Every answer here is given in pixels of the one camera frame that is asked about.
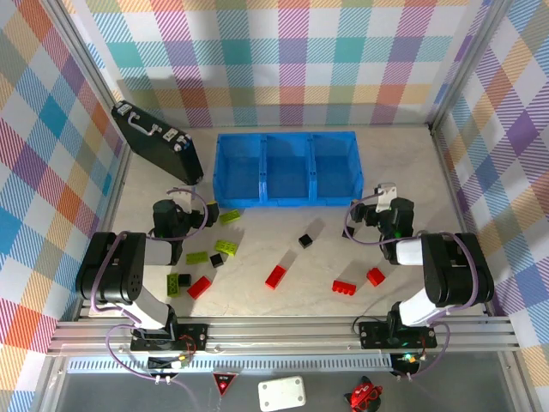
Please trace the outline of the red clamp front ledge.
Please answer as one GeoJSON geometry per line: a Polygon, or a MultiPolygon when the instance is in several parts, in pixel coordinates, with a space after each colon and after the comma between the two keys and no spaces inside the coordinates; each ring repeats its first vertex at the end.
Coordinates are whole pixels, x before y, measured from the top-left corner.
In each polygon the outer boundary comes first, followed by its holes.
{"type": "Polygon", "coordinates": [[[359,385],[344,398],[350,405],[351,412],[378,412],[381,406],[383,387],[374,385],[369,378],[362,376],[359,385]]]}

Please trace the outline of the black briefcase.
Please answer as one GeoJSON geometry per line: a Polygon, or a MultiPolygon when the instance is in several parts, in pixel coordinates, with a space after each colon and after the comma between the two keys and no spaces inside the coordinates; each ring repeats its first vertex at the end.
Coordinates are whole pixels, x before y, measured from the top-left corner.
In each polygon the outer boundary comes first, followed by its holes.
{"type": "Polygon", "coordinates": [[[185,185],[197,185],[204,172],[191,136],[126,100],[117,102],[112,118],[131,150],[185,185]]]}

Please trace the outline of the white plastic box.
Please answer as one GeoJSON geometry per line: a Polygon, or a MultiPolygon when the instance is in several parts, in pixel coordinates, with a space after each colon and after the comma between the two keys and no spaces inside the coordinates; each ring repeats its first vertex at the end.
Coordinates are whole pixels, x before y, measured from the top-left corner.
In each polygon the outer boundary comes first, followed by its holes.
{"type": "Polygon", "coordinates": [[[301,376],[262,381],[257,386],[262,412],[276,412],[305,406],[305,384],[301,376]]]}

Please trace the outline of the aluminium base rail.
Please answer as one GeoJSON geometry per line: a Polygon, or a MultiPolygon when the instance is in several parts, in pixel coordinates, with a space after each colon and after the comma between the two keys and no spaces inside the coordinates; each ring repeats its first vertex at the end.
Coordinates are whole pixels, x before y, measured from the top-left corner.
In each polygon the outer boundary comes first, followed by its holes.
{"type": "MultiPolygon", "coordinates": [[[[362,352],[359,323],[351,317],[198,317],[182,324],[207,324],[206,348],[201,354],[358,354],[362,352]]],[[[61,322],[54,331],[49,355],[106,353],[105,336],[120,318],[79,318],[61,322]]],[[[450,352],[516,351],[519,343],[506,317],[454,316],[434,329],[437,346],[450,352]]]]}

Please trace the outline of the aluminium side rail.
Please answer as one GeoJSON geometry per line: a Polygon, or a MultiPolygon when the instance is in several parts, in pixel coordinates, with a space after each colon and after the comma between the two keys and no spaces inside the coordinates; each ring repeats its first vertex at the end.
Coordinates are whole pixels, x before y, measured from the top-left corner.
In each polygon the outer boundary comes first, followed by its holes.
{"type": "Polygon", "coordinates": [[[430,135],[431,135],[431,139],[432,139],[432,143],[434,145],[434,148],[437,152],[437,157],[438,157],[440,167],[441,167],[443,175],[444,175],[444,179],[445,179],[445,182],[446,182],[446,186],[447,186],[449,196],[451,198],[451,203],[452,203],[452,206],[453,206],[453,209],[454,209],[454,213],[455,213],[455,216],[458,220],[458,225],[459,225],[462,232],[467,232],[468,231],[467,224],[466,224],[466,222],[463,218],[462,210],[460,208],[460,204],[459,204],[456,192],[455,192],[455,188],[453,186],[453,182],[452,182],[452,178],[451,178],[451,175],[450,175],[450,172],[449,172],[449,168],[448,168],[447,162],[446,162],[446,160],[444,158],[444,155],[443,155],[443,149],[442,149],[441,143],[440,143],[440,141],[437,137],[437,132],[435,130],[430,130],[430,135]]]}
{"type": "MultiPolygon", "coordinates": [[[[120,198],[122,196],[122,191],[124,190],[125,180],[127,177],[128,169],[131,162],[131,149],[130,146],[125,143],[121,153],[120,157],[118,159],[118,169],[116,173],[112,173],[113,179],[108,191],[108,196],[106,198],[106,201],[104,201],[100,206],[100,211],[102,210],[105,212],[103,214],[103,217],[100,219],[100,222],[98,224],[98,229],[110,232],[113,228],[114,221],[116,219],[116,214],[118,211],[118,206],[120,203],[120,198]]],[[[77,321],[82,316],[88,316],[88,315],[81,315],[82,308],[85,303],[85,299],[83,298],[80,289],[75,285],[75,294],[76,294],[76,301],[75,301],[75,307],[73,312],[71,313],[70,320],[77,321]]],[[[109,309],[106,312],[102,312],[99,315],[95,316],[103,316],[106,315],[108,318],[115,318],[118,317],[118,315],[121,315],[121,312],[115,308],[115,309],[109,309]]]]}

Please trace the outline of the aluminium frame post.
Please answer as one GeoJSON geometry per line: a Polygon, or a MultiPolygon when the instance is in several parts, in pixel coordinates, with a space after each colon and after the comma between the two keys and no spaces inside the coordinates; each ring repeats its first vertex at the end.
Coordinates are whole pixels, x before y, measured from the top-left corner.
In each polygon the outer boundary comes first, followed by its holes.
{"type": "Polygon", "coordinates": [[[436,130],[449,115],[513,2],[514,0],[482,1],[479,12],[455,55],[456,63],[439,89],[435,106],[427,119],[430,132],[436,130]]]}
{"type": "Polygon", "coordinates": [[[126,146],[126,139],[111,115],[112,108],[118,102],[112,86],[117,86],[120,73],[86,0],[70,0],[74,14],[68,12],[64,0],[39,1],[126,146]]]}

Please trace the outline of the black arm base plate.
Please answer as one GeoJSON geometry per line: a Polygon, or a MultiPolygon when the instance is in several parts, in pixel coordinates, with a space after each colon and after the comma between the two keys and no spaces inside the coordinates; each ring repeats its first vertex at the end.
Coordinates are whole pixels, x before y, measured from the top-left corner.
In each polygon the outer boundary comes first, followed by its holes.
{"type": "Polygon", "coordinates": [[[203,351],[207,343],[207,324],[177,324],[162,330],[131,331],[132,351],[203,351]]]}
{"type": "Polygon", "coordinates": [[[387,322],[359,323],[359,340],[362,349],[423,349],[437,346],[433,328],[399,326],[390,329],[387,322]]]}

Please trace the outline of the small connector board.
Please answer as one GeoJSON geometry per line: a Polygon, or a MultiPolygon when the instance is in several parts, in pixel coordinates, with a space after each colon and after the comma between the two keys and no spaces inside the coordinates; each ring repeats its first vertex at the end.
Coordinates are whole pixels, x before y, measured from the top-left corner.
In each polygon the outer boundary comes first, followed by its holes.
{"type": "Polygon", "coordinates": [[[179,370],[187,367],[192,361],[188,355],[179,355],[177,357],[148,357],[147,369],[175,369],[179,370]]]}
{"type": "Polygon", "coordinates": [[[419,367],[419,365],[426,361],[426,353],[402,353],[391,355],[391,362],[393,368],[397,367],[419,367]]]}

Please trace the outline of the red triangle sign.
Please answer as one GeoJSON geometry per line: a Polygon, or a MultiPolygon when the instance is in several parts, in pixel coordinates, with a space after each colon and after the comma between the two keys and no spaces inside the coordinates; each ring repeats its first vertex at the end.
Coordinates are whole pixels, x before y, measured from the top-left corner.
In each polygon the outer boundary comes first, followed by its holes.
{"type": "Polygon", "coordinates": [[[236,373],[213,373],[214,382],[221,397],[226,394],[226,391],[237,376],[236,373]]]}

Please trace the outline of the blue three-compartment bin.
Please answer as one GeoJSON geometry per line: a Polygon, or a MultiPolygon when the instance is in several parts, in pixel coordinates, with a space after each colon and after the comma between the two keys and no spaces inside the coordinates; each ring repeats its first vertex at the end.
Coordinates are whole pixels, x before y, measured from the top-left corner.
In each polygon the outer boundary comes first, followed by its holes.
{"type": "Polygon", "coordinates": [[[346,206],[364,175],[352,131],[219,134],[214,197],[224,209],[346,206]]]}

